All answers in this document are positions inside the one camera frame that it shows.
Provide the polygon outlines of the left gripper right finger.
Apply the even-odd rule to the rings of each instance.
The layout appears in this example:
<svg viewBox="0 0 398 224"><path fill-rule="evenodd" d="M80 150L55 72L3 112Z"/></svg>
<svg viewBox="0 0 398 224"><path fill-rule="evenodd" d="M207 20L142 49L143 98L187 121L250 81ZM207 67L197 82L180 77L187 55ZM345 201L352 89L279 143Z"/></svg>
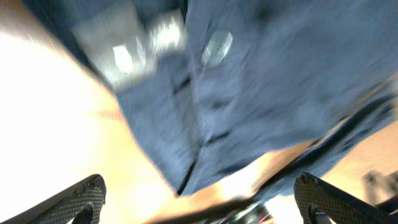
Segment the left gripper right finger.
<svg viewBox="0 0 398 224"><path fill-rule="evenodd" d="M304 172L297 177L294 197L306 224L397 223L397 172L364 177L367 202Z"/></svg>

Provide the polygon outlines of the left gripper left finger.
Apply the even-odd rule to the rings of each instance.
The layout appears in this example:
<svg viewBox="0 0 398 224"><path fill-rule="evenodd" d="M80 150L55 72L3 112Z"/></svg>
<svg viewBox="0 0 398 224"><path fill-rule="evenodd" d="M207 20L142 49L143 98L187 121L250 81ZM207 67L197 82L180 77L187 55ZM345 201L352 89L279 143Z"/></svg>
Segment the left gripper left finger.
<svg viewBox="0 0 398 224"><path fill-rule="evenodd" d="M106 185L93 174L36 206L8 219L6 224L66 224L100 222L106 201Z"/></svg>

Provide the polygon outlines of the dark navy shorts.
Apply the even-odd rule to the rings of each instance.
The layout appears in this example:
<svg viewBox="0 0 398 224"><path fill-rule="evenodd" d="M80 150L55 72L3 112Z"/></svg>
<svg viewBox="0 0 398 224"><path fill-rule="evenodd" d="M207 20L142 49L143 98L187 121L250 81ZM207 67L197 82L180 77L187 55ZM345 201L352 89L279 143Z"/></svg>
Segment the dark navy shorts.
<svg viewBox="0 0 398 224"><path fill-rule="evenodd" d="M394 121L396 1L26 1L115 92L179 195L277 149L315 146L261 186L290 195Z"/></svg>

